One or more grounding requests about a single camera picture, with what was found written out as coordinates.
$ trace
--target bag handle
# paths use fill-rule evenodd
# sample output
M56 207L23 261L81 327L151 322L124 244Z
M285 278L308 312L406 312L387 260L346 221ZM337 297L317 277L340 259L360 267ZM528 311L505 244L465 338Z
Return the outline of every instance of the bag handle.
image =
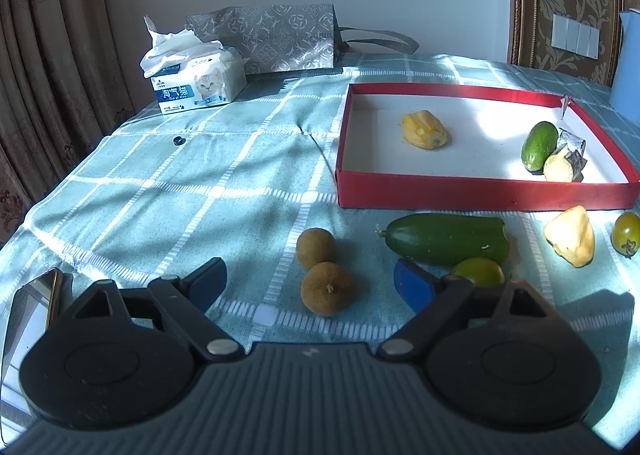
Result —
M395 31L379 31L377 29L359 29L359 28L337 28L338 32L342 33L343 31L366 31L366 32L373 32L375 34L384 34L385 36L392 36L394 38L397 38L398 40L401 40L401 42L398 42L397 40L386 40L384 38L357 38L354 40L340 40L340 42L344 42L345 44L347 44L348 42L359 42L361 44L375 44L375 45L379 45L380 47L386 47L398 52L402 52L404 54L413 54L414 52L416 52L418 50L418 47L420 47L420 44L418 44L418 42L416 42L413 38L408 37L405 34L402 34L401 32L395 32Z

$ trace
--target brown curtain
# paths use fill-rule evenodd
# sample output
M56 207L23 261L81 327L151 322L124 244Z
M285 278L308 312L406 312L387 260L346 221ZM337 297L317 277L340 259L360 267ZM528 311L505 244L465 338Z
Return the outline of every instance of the brown curtain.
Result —
M0 0L0 244L132 115L104 0Z

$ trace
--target light switch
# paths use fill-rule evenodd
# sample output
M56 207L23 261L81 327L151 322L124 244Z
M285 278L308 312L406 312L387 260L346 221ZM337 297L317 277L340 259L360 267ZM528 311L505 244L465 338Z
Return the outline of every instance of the light switch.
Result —
M553 26L551 29L551 46L558 49L566 49L566 30L569 19L564 16L554 14Z
M569 19L566 28L566 50L575 52L578 48L578 31L580 31L580 23Z
M594 60L598 59L598 48L600 47L600 30L598 28L591 28L589 35L589 47L587 51L587 56L589 58L593 58Z
M575 52L580 56L589 55L589 40L591 39L591 26L587 24L580 24L578 29L578 45Z

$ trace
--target phone screen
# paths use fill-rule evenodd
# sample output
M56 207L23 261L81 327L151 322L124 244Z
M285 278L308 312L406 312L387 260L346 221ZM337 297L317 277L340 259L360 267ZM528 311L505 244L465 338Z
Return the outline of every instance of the phone screen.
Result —
M40 339L53 318L62 272L52 269L30 281L14 295L7 323L0 387L0 437L4 447L35 421L25 401L18 372L24 356Z

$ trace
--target red box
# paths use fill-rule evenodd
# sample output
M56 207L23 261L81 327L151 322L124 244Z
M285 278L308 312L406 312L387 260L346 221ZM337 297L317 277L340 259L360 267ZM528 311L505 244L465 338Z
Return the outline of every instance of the red box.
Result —
M402 116L422 109L447 128L449 145L423 150L405 142ZM543 120L586 140L583 181L546 182L522 165L522 143ZM562 114L558 95L469 85L352 84L336 179L343 208L626 209L640 194L633 164L573 100Z

